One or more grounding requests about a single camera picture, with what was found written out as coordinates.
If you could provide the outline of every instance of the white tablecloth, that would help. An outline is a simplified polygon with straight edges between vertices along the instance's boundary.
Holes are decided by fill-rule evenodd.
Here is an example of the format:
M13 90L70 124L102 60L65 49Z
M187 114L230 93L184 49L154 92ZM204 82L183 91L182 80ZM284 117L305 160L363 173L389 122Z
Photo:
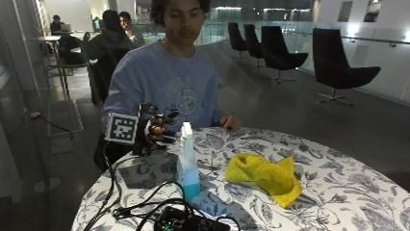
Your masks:
M210 218L234 216L243 230L410 230L410 193L384 174L337 150L296 136L244 128L228 134L222 128L195 130L202 195L192 201ZM118 177L123 196L118 207L140 203L156 187L175 179L180 143L167 152L120 159ZM293 156L295 174L303 195L288 209L252 183L236 185L224 180L230 158L239 153L258 153L272 163ZM73 230L83 230L95 216L111 186L106 173L84 196ZM116 191L111 202L118 198ZM180 197L178 187L160 190L154 201ZM95 230L135 230L139 218L115 220L107 214ZM152 230L147 223L144 230Z

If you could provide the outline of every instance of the man's hand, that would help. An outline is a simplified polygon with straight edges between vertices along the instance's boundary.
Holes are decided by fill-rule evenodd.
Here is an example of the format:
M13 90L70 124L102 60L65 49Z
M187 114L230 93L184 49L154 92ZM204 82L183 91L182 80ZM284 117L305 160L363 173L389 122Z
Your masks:
M238 132L243 127L242 120L234 115L224 116L220 120L220 123L223 128L230 132Z
M175 124L175 117L179 114L179 111L172 111L170 114L154 115L150 119L139 122L134 154L150 155L154 150L167 149L167 146L159 144L159 142L175 142L176 133L164 129L164 124Z

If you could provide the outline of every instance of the table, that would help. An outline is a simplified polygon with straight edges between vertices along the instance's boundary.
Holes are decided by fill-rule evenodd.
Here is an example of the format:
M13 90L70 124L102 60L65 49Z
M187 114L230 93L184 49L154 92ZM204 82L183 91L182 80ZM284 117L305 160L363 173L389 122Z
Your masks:
M63 78L62 78L62 70L61 70L59 65L58 65L59 64L58 43L59 43L59 40L61 40L61 36L37 37L37 38L33 38L31 40L37 40L37 41L43 42L46 44L43 47L47 48L49 53L50 53L50 49L49 49L49 46L47 46L47 42L51 42L53 50L54 50L54 57L55 57L55 65L51 64L51 59L50 59L50 64L47 65L47 71L49 71L49 73L47 73L47 83L49 83L49 87L51 88L50 70L53 68L57 68L58 71L59 71L61 83L62 83L62 86L65 87Z
M191 204L210 218L234 216L243 230L410 230L410 193L383 173L337 150L293 135L252 128L243 128L236 134L222 128L195 130L195 149L202 195ZM123 197L119 206L138 204L167 179L174 179L175 153L179 152L176 143L167 153L155 152L150 157L138 158L127 155L120 159L118 177ZM224 181L230 158L238 153L258 153L274 163L293 156L295 175L304 190L288 209L278 205L258 185ZM73 230L84 229L110 186L106 172L84 196ZM154 198L162 201L171 197L180 197L174 185L163 188ZM139 218L115 220L107 214L94 228L135 230L139 221ZM231 230L238 230L234 222L224 222L232 225ZM151 224L144 227L152 230Z

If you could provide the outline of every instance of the gray floor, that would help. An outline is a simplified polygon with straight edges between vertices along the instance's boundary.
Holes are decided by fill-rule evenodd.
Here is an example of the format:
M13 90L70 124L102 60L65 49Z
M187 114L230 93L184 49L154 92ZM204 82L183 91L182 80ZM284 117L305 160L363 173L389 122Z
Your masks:
M236 113L244 126L293 134L333 147L410 191L410 107L359 90L340 91L356 103L355 107L319 104L315 93L329 93L331 88L319 84L312 75L300 70L286 71L284 77L295 78L296 82L279 85L270 80L278 71L254 68L254 58L232 59L238 53L227 42L198 49L214 57L222 75L222 107ZM51 78L47 90L45 76L39 74L39 85L45 89L41 96L30 92L26 99L31 112L49 116L49 103L65 97L58 78ZM0 199L2 230L70 230L83 196L100 175L92 161L100 108L91 103L86 69L77 70L70 87L84 130L75 133L74 151L62 154L53 154L53 144L55 140L67 141L69 135L49 137L49 124L41 118L22 121L19 107L13 106L14 100L19 101L13 81L0 91L0 119L22 178L21 203ZM35 192L39 181L50 177L59 178L59 187L51 192Z

